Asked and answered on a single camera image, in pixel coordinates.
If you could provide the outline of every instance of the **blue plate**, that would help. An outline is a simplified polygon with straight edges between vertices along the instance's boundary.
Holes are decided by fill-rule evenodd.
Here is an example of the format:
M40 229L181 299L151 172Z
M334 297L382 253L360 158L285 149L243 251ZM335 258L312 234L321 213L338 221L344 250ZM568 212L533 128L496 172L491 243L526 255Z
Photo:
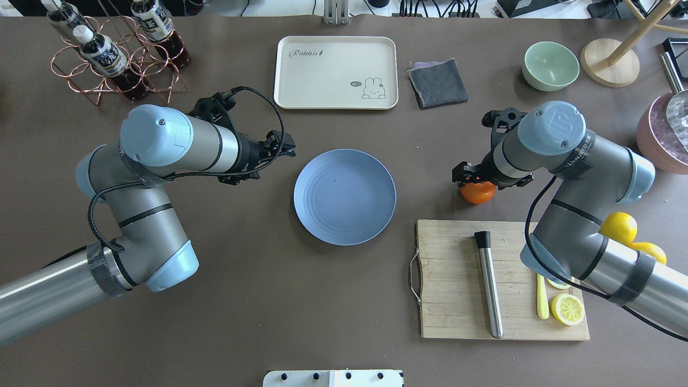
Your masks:
M373 156L335 149L308 163L294 188L301 224L316 238L339 246L371 240L396 206L391 175Z

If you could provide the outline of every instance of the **soda bottle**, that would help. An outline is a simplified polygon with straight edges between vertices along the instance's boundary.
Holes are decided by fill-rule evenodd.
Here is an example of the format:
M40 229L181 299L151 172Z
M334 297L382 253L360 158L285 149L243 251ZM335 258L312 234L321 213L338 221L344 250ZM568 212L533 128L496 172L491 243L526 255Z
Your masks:
M47 10L50 24L66 41L74 40L72 31L77 26L86 25L90 28L81 12L72 4L63 3L61 0L41 0L41 3Z
M141 99L146 95L146 78L131 71L129 59L108 36L79 25L74 28L74 37L81 43L81 56L101 75L110 78L127 98Z
M191 61L172 20L158 0L133 0L131 13L148 39L156 44L155 49L162 58L168 56L177 68L182 68Z

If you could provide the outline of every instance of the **round wooden base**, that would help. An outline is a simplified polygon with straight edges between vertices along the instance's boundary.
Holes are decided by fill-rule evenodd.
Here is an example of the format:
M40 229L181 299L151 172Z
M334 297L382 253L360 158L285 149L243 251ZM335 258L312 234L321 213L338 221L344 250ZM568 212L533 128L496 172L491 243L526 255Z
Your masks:
M633 50L619 59L614 65L609 65L607 58L621 45L614 39L597 39L591 41L581 52L581 65L590 78L609 87L628 86L638 78L641 64Z

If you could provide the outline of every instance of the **white bottle cap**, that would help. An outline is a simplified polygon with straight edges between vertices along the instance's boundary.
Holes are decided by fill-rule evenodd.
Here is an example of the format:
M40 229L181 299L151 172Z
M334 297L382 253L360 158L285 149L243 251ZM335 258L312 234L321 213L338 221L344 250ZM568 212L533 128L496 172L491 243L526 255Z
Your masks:
M41 0L41 3L43 3L45 9L50 12L57 11L58 9L62 8L61 0Z
M78 25L74 28L74 37L81 43L88 43L93 40L93 31L85 25Z

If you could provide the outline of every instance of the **brown table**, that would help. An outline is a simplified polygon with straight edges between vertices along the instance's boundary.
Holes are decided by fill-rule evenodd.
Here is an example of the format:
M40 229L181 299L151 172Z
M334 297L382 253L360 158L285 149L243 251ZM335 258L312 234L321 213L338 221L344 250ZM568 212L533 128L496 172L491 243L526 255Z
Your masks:
M688 346L604 300L585 298L589 342L422 339L407 283L417 219L523 221L548 180L538 171L534 183L480 206L457 197L451 169L488 151L485 112L527 112L561 99L598 134L635 147L641 114L669 91L658 61L662 32L636 47L641 74L632 85L611 89L581 74L566 89L544 93L520 74L530 44L552 40L579 53L599 37L623 40L637 23L366 16L336 28L315 16L175 22L194 56L183 73L190 90L171 104L182 111L237 85L272 94L277 42L292 34L388 36L397 46L399 102L383 112L285 111L296 158L238 187L213 178L169 185L199 271L161 293L141 286L0 348L0 385L260 386L267 370L346 367L403 369L406 386L685 384ZM74 167L95 146L117 140L131 106L106 96L95 108L50 73L60 42L46 20L0 18L0 36L0 282L7 283L95 240ZM470 100L419 109L409 62L451 57ZM277 127L265 103L242 94L232 112L239 131L260 138ZM377 157L398 191L389 226L352 247L311 236L292 203L301 168L336 148ZM622 208L638 220L638 239L659 244L682 272L687 182L660 171L644 199ZM97 219L106 236L118 235L105 207Z

